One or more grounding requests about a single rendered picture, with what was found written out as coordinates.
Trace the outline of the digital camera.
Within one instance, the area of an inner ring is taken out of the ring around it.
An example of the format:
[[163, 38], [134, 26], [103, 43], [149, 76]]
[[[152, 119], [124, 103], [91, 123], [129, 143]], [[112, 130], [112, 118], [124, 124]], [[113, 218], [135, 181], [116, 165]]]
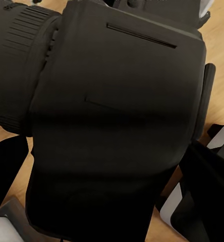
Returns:
[[201, 0], [0, 0], [0, 126], [33, 137], [25, 214], [60, 242], [144, 242], [202, 137], [216, 67]]

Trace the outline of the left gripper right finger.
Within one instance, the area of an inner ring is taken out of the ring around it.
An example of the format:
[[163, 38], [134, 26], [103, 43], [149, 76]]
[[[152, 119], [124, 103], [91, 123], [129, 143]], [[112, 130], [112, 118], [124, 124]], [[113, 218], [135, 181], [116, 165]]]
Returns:
[[224, 158], [191, 140], [179, 166], [210, 242], [224, 242]]

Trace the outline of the camera tripod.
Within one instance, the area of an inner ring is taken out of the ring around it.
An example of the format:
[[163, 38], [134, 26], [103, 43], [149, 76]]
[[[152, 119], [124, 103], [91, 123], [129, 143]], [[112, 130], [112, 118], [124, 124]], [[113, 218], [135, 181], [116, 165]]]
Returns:
[[[40, 0], [31, 0], [32, 6], [36, 6]], [[213, 4], [214, 0], [201, 0], [199, 9], [199, 21], [197, 28], [201, 27], [207, 22], [211, 16], [211, 12], [208, 10]]]

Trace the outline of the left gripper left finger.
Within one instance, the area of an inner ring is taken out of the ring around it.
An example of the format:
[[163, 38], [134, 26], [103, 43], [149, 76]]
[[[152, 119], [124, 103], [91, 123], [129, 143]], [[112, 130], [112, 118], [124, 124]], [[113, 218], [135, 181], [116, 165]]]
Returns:
[[0, 142], [0, 205], [29, 153], [25, 134]]

